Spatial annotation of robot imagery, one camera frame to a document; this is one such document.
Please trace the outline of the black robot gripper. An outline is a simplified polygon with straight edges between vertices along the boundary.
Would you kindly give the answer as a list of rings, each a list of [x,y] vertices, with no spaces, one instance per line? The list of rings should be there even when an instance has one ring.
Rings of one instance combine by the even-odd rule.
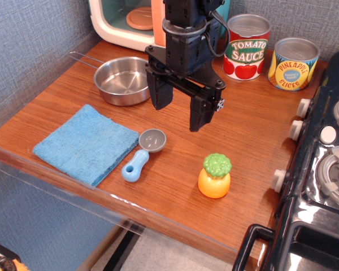
[[[218,27],[167,29],[164,48],[148,46],[145,50],[149,58],[147,84],[154,108],[168,106],[174,89],[188,95],[191,132],[210,123],[223,107],[221,92],[225,83],[212,67],[213,59],[221,56],[216,50],[218,32]]]

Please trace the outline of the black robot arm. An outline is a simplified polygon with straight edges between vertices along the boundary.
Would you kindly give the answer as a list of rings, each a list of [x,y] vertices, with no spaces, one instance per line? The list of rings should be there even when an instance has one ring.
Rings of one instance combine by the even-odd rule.
[[[164,48],[148,46],[147,84],[156,110],[168,106],[177,89],[190,96],[190,131],[211,122],[222,108],[221,92],[226,84],[212,67],[217,51],[219,27],[227,27],[217,12],[224,1],[165,1],[162,28]]]

